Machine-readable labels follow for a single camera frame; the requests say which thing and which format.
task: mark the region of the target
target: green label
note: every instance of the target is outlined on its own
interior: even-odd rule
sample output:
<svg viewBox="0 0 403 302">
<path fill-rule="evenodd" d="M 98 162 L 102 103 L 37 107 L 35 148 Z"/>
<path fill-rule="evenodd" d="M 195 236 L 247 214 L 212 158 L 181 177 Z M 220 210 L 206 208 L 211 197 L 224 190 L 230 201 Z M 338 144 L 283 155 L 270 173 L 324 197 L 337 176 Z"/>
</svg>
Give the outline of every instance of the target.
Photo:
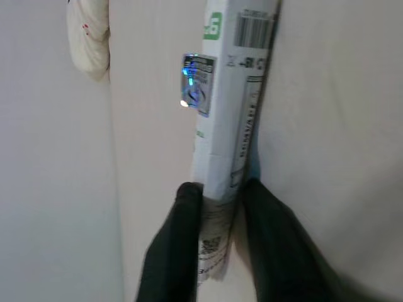
<svg viewBox="0 0 403 302">
<path fill-rule="evenodd" d="M 210 24 L 204 26 L 204 40 L 218 40 L 221 34 L 222 13 L 214 12 Z"/>
</svg>

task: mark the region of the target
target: barcode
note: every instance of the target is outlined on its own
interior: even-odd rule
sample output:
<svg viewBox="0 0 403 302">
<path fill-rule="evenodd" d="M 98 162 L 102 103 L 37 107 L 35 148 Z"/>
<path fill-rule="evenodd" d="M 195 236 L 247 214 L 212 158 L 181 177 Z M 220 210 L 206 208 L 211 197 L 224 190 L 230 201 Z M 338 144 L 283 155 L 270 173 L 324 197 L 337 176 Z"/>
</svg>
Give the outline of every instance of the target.
<svg viewBox="0 0 403 302">
<path fill-rule="evenodd" d="M 251 48 L 268 48 L 272 22 L 238 14 L 235 30 L 235 46 Z"/>
<path fill-rule="evenodd" d="M 215 237 L 210 240 L 202 240 L 201 241 L 201 254 L 211 254 L 219 250 L 221 237 Z"/>
</svg>

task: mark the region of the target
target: rolled package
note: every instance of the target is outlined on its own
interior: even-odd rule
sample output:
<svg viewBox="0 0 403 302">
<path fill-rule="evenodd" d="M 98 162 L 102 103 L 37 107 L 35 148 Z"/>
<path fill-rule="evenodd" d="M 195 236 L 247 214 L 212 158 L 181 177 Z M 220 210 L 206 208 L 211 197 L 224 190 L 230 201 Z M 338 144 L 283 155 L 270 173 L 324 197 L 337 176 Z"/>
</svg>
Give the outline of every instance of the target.
<svg viewBox="0 0 403 302">
<path fill-rule="evenodd" d="M 198 109 L 192 180 L 203 184 L 198 282 L 226 260 L 278 0 L 208 0 L 203 54 L 183 59 L 182 102 Z"/>
</svg>

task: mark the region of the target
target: white cloth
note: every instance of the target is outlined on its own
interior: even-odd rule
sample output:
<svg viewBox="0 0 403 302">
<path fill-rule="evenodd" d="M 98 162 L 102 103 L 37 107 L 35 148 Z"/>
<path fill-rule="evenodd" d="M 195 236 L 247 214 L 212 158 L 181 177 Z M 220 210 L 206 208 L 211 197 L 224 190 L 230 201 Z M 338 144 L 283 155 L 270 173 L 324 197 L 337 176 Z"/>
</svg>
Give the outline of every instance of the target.
<svg viewBox="0 0 403 302">
<path fill-rule="evenodd" d="M 403 1 L 285 0 L 253 172 L 330 263 L 403 297 Z"/>
<path fill-rule="evenodd" d="M 70 0 L 67 32 L 74 65 L 101 80 L 109 67 L 109 0 Z"/>
</svg>

